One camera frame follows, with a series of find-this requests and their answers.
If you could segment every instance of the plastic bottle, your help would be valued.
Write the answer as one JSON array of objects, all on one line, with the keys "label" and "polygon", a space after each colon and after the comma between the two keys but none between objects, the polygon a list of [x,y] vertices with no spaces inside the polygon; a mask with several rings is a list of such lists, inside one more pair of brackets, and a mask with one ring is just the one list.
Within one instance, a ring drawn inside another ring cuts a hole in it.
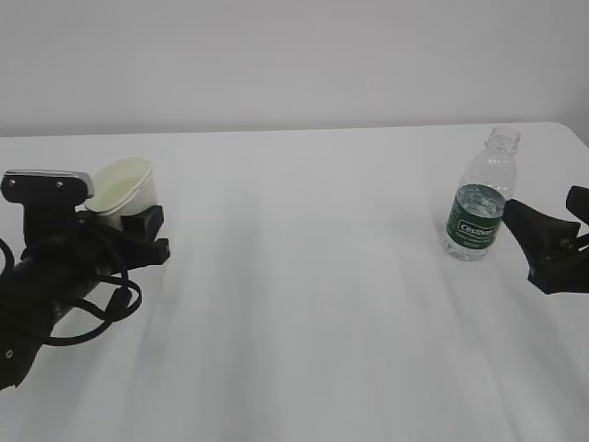
[{"label": "plastic bottle", "polygon": [[460,180],[442,241],[459,260],[479,260],[494,242],[505,202],[514,196],[514,155],[520,138],[512,127],[495,127],[487,148],[470,162]]}]

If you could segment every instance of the black cable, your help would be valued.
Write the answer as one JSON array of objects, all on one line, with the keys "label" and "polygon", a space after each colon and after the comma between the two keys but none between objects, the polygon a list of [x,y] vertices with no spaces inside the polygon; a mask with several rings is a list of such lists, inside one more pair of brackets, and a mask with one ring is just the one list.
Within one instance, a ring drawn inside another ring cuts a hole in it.
[{"label": "black cable", "polygon": [[[107,251],[109,256],[114,261],[114,265],[116,265],[116,268],[113,269],[113,272],[121,274],[121,277],[107,276],[107,275],[100,275],[100,274],[96,275],[95,277],[100,282],[112,284],[112,285],[118,285],[120,287],[117,290],[115,290],[115,292],[113,293],[113,295],[110,298],[110,302],[112,302],[113,298],[118,295],[117,294],[118,290],[124,290],[124,292],[127,292],[127,293],[120,294],[125,297],[125,299],[123,300],[127,304],[125,306],[125,309],[123,311],[118,311],[118,310],[117,311],[105,311],[105,310],[100,309],[95,304],[93,304],[89,301],[86,301],[85,299],[82,299],[82,298],[71,298],[71,299],[61,300],[61,302],[65,306],[72,307],[72,308],[80,308],[80,309],[90,313],[91,315],[93,315],[96,318],[103,321],[94,330],[88,331],[88,332],[80,334],[78,336],[65,337],[65,338],[53,337],[53,336],[43,336],[40,333],[37,333],[36,331],[31,330],[31,329],[21,325],[20,323],[12,320],[12,318],[5,315],[4,312],[2,312],[1,310],[0,310],[0,320],[2,320],[5,324],[9,325],[13,329],[15,329],[19,332],[22,332],[24,334],[27,334],[29,336],[32,336],[46,345],[51,345],[51,346],[56,346],[56,347],[65,347],[65,346],[78,345],[81,343],[86,343],[88,341],[91,341],[92,339],[100,336],[100,334],[105,332],[113,324],[113,322],[119,321],[119,320],[124,320],[124,319],[128,318],[141,306],[141,304],[143,302],[141,287],[137,283],[135,283],[134,281],[131,281],[129,279],[129,271],[127,269],[127,266],[125,265],[121,255],[117,252],[117,250],[112,245],[112,242],[110,241],[109,237],[100,230],[101,224],[99,224],[99,223],[88,223],[88,224],[90,226],[87,226],[87,230],[89,232],[91,232],[95,237],[98,238],[101,245],[105,248],[105,250]],[[12,253],[12,250],[1,239],[0,239],[0,249],[2,250],[2,252],[5,255],[5,261],[6,261],[5,268],[2,271],[2,273],[0,274],[0,279],[1,279],[6,274],[12,272],[14,265],[15,265],[15,259],[14,259],[14,254]],[[137,293],[137,298],[134,300],[134,302],[132,304],[128,305],[127,301],[131,300],[131,294],[129,293],[130,290],[133,290]]]},{"label": "black cable", "polygon": [[8,244],[6,244],[0,238],[0,249],[2,253],[4,253],[4,269],[2,269],[2,273],[0,273],[0,280],[4,278],[6,275],[12,272],[12,269],[15,267],[15,255],[12,253]]}]

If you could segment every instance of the paper cup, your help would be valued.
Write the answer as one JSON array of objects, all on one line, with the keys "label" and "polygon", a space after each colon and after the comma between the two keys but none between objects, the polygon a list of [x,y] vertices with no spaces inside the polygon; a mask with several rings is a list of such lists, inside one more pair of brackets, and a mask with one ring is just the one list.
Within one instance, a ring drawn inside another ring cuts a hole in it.
[{"label": "paper cup", "polygon": [[86,209],[100,221],[118,229],[122,215],[137,215],[157,204],[151,162],[142,157],[123,158],[109,164],[94,177],[94,197]]}]

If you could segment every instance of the white table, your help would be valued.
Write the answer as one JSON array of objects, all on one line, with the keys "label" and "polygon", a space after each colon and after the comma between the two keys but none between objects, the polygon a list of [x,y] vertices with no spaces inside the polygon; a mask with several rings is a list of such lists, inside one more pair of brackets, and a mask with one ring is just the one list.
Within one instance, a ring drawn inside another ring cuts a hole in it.
[{"label": "white table", "polygon": [[[571,217],[587,148],[516,127],[516,197]],[[541,294],[506,228],[481,262],[439,246],[491,128],[0,139],[4,169],[151,157],[173,253],[133,273],[135,316],[0,393],[0,440],[586,441],[589,297]],[[22,211],[0,207],[18,250]]]}]

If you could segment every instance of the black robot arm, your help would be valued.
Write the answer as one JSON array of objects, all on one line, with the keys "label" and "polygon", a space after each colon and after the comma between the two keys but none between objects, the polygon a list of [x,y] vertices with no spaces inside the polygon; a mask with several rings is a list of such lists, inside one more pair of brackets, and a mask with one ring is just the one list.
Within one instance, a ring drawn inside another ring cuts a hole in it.
[{"label": "black robot arm", "polygon": [[[0,390],[22,382],[44,344],[84,343],[128,318],[142,301],[129,271],[169,257],[168,240],[156,239],[164,222],[161,206],[123,216],[119,230],[75,210],[92,193],[86,174],[14,171],[3,179],[5,198],[24,205],[26,248],[15,265],[10,248],[0,242],[6,257],[0,276]],[[105,309],[85,300],[99,283],[118,287]],[[53,326],[73,308],[97,317],[100,325],[80,336],[52,336]]]},{"label": "black robot arm", "polygon": [[[566,206],[589,224],[589,189],[573,186]],[[530,283],[547,295],[589,293],[589,234],[579,237],[581,223],[541,214],[516,200],[507,202],[503,222],[524,251]]]}]

